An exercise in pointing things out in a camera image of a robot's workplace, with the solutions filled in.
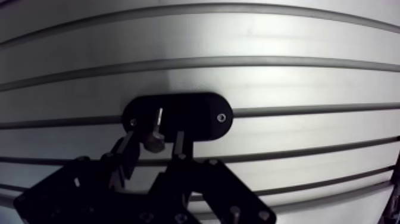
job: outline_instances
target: horizontal groove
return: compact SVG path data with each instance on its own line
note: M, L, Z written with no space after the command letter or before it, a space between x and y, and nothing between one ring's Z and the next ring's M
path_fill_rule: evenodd
M235 109L235 118L285 116L299 114L343 113L357 111L396 110L400 103L312 105L291 107L258 107Z
M323 186L329 186L329 185L334 185L334 184L338 184L338 183L354 181L357 179L377 175L379 173L388 172L388 171L393 170L394 167L395 166L385 167L382 169L372 170L369 172L359 173L359 174L351 175L351 176L345 176L344 178L331 179L328 181L307 183L307 184L303 184L303 185L289 186L289 187L285 187L285 188L276 188L276 189L269 189L269 190L263 190L263 191L255 191L254 193L260 197L260 196L273 195L273 194L289 193L289 192L294 192L294 191L303 191L303 190L308 190L308 189L312 189L312 188L320 188ZM195 195L190 198L190 201L204 201L204 199L203 199L203 196L201 196L201 195Z
M0 183L0 189L24 192L24 191L28 190L29 188L25 188L23 186L14 186L14 185L7 185L7 184Z
M78 117L70 119L34 120L29 122L0 123L0 130L29 129L29 128L42 128L42 127L110 125L119 123L121 123L121 116Z
M167 69L191 69L209 67L246 67L246 66L282 66L282 67L322 67L339 69L363 69L400 72L400 65L375 63L368 61L343 60L335 58L285 57L285 56L226 56L176 58L167 60L139 61L113 64L110 66L92 67L47 74L8 83L0 84L0 92L31 86L62 82L74 79L136 73L140 71L157 71Z
M292 15L299 17L319 18L323 20L340 21L344 23L357 24L372 27L394 33L400 33L400 27L370 18L345 13L337 13L327 10L313 8L295 7L288 5L273 4L247 4L247 3L216 3L216 4L186 4L186 5L165 5L157 7L139 8L96 15L80 20L70 21L52 27L37 30L25 35L3 41L0 43L0 51L17 46L23 43L34 41L51 35L72 30L87 28L100 24L113 23L117 21L133 20L138 18L159 17L165 15L181 14L206 14L206 13L253 13L253 14L278 14Z
M383 139L376 139L371 141L356 142L342 145L331 145L326 147L315 147L306 148L301 150L290 150L275 153L259 153L259 154L248 154L248 155L230 155L222 157L198 157L196 160L202 161L211 158L217 158L224 163L243 163L251 161L261 160L275 160L281 158L301 157L308 155L318 155L325 153L334 153L339 151L356 150L359 148L372 147L376 145L383 145L393 142L398 142L399 137L390 137ZM19 163L19 164L31 164L31 165L43 165L43 166L63 166L67 162L72 161L71 159L56 159L56 158L21 158L21 157L0 157L0 163ZM138 167L157 167L167 166L170 159L155 159L155 160L139 160L137 163Z
M289 213L293 211L298 211L298 210L306 210L310 208L316 208L316 207L321 207L321 206L327 206L328 204L333 204L333 203L338 203L341 201L348 201L351 199L363 197L364 195L374 193L376 191L381 191L392 184L387 181L383 183L378 183L372 186L367 186L365 188L361 189L356 189L354 191L348 191L345 193L341 194L336 194L328 197L323 197L323 198L318 198L314 200L308 200L308 201L301 201L298 203L290 203L290 204L284 204L284 205L279 205L279 206L272 206L271 209L275 213ZM197 213L195 214L196 218L199 220L214 220L217 219L216 216L213 213Z
M398 110L400 103L381 104L341 104L341 105L312 105L312 106L288 106L288 107L260 107L238 108L233 110L234 118L290 116L302 114L326 114L345 113L357 111ZM102 117L77 117L70 119L34 120L26 122L0 123L0 130L31 129L45 127L68 127L89 125L115 125L121 123L120 116Z

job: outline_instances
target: metal bolt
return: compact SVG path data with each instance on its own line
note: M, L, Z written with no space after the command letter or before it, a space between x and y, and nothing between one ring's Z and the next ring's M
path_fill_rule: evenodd
M132 127L134 127L134 126L136 126L137 125L137 121L136 121L136 119L131 119L130 121L129 121L129 124L132 126Z
M184 160L186 158L186 155L185 154L179 154L178 158L180 158L181 160Z
M184 223L185 221L187 221L187 219L188 219L188 217L187 217L185 214L177 214L177 215L175 216L175 221L176 221L178 224Z
M258 213L258 217L260 217L260 219L263 221L267 221L270 217L270 214L267 211L261 211Z
M238 206L232 206L230 208L230 212L233 215L233 224L239 223L239 216L240 216L240 208Z
M218 114L217 115L217 120L220 123L224 123L226 121L226 115L225 114Z
M161 117L163 115L163 109L160 108L157 111L157 117L154 122L154 128L152 133L145 137L143 145L145 149L152 153L159 153L165 149L165 136L160 133Z
M139 218L145 223L150 223L154 219L154 215L148 212L143 212L139 215Z
M209 163L211 165L215 166L218 163L218 161L217 160L210 160Z

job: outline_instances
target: curved metal wall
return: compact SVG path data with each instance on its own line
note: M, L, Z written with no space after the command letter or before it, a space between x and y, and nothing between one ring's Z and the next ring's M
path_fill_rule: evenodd
M9 1L0 5L0 222L13 197L124 134L134 97L211 91L230 132L195 144L278 211L279 224L377 223L399 154L400 3ZM146 191L171 151L142 151ZM214 223L200 195L190 209ZM323 219L327 211L337 217Z

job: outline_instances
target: black oval plate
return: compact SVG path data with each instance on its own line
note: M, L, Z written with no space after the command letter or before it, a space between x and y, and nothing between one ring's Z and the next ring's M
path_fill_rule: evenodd
M218 94L152 95L135 98L128 104L121 119L125 131L133 130L139 136L151 133L159 108L163 109L160 132L166 142L174 142L180 130L193 141L215 140L228 132L233 120L232 108ZM220 114L224 114L225 121L218 121Z

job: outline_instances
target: mounting hole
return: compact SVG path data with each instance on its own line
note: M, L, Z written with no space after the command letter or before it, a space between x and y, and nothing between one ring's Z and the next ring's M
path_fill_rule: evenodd
M226 115L225 114L218 114L217 115L217 120L220 123L224 123L226 121Z

